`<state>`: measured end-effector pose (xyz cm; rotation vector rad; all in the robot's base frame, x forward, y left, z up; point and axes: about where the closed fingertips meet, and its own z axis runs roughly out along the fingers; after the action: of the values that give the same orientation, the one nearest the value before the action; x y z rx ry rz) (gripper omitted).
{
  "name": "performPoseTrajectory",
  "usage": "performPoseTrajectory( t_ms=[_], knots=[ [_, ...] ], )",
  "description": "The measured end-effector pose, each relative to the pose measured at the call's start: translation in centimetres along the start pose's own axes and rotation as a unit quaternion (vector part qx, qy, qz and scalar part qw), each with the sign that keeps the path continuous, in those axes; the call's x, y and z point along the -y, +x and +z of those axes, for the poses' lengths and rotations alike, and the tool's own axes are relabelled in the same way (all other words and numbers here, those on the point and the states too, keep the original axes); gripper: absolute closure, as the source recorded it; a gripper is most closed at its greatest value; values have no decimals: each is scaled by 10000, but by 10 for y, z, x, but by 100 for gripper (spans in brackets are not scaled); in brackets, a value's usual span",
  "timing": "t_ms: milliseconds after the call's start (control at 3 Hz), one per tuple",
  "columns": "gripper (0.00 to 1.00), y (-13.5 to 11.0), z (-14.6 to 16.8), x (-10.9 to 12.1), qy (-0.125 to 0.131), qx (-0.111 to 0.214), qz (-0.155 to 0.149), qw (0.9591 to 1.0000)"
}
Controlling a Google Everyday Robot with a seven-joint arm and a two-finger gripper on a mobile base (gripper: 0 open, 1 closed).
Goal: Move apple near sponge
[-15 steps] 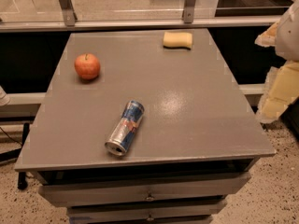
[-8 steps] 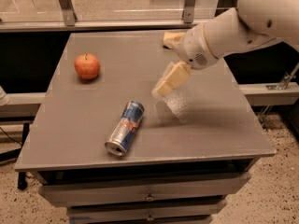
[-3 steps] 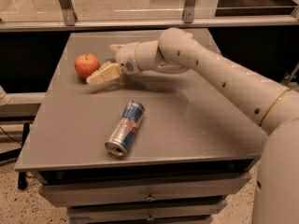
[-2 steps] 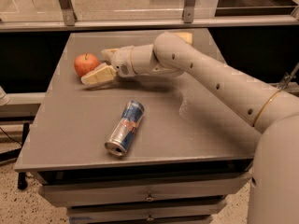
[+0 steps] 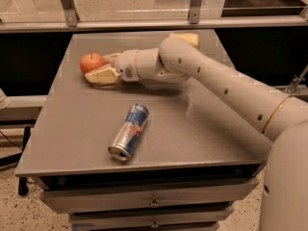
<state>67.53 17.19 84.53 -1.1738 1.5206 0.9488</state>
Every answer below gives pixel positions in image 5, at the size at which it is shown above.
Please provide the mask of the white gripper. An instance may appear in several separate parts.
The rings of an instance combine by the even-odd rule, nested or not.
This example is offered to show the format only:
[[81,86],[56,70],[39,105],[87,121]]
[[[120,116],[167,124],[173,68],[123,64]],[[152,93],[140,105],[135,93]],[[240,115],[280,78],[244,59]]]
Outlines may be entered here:
[[125,82],[138,82],[141,79],[136,64],[138,52],[133,49],[104,55],[106,65],[86,73],[86,80],[92,84],[114,84],[120,76]]

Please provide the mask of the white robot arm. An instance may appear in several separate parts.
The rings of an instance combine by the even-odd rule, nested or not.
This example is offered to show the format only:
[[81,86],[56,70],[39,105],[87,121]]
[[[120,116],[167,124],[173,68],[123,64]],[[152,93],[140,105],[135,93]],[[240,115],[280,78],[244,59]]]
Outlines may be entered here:
[[159,47],[99,56],[84,72],[93,84],[119,79],[182,82],[193,77],[272,141],[259,231],[308,229],[307,103],[205,56],[188,41],[165,38]]

